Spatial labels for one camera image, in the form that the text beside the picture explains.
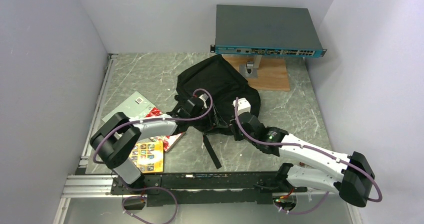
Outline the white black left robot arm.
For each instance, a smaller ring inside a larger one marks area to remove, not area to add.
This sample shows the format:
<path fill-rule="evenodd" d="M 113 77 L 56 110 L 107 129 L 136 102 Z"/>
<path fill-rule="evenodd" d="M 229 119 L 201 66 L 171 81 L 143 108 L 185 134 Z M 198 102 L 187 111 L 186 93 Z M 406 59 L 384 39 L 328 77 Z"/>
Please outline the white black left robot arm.
<path fill-rule="evenodd" d="M 143 189 L 145 177 L 131 161 L 130 154 L 140 140 L 180 134 L 190 127 L 208 133 L 225 126 L 215 102 L 197 96 L 159 116 L 134 118 L 117 112 L 90 138 L 89 144 L 94 149 L 94 163 L 116 173 L 124 188 L 136 194 Z"/>

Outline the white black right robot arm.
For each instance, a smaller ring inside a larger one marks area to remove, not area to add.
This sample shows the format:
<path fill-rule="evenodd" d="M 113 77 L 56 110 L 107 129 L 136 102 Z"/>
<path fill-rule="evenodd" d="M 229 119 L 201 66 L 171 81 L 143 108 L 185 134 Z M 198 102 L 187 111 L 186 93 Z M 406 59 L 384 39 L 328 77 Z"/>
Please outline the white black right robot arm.
<path fill-rule="evenodd" d="M 230 122 L 236 141 L 246 140 L 264 154 L 296 159 L 306 165 L 282 164 L 275 177 L 279 190 L 311 187 L 336 193 L 357 207 L 382 200 L 375 174 L 362 153 L 343 154 L 324 149 L 286 130 L 266 127 L 248 112 L 233 117 Z"/>

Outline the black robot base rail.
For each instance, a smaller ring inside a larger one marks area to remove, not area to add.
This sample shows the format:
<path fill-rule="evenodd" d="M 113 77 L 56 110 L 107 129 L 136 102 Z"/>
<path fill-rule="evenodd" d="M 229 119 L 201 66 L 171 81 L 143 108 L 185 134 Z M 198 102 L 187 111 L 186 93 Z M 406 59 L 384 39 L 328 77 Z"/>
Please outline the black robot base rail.
<path fill-rule="evenodd" d="M 277 171 L 150 173 L 144 184 L 126 188 L 113 178 L 111 195 L 143 194 L 148 207 L 173 204 L 242 203 L 272 204 L 273 198 L 286 193 L 306 192 L 293 187 Z"/>

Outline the black student backpack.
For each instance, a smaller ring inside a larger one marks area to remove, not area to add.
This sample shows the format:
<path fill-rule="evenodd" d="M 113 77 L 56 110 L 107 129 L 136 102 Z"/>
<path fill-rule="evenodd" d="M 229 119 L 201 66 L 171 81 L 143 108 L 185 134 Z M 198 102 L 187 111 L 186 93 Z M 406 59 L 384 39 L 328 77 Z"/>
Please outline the black student backpack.
<path fill-rule="evenodd" d="M 220 54 L 209 57 L 184 70 L 177 77 L 177 95 L 175 100 L 182 103 L 191 97 L 197 97 L 206 93 L 218 107 L 224 121 L 229 125 L 226 129 L 214 130 L 202 133 L 203 142 L 217 169 L 221 163 L 215 154 L 207 135 L 223 134 L 232 136 L 230 120 L 234 118 L 233 101 L 236 98 L 246 98 L 251 105 L 251 114 L 258 116 L 261 99 L 258 91 L 249 86 L 245 79 L 236 69 Z"/>

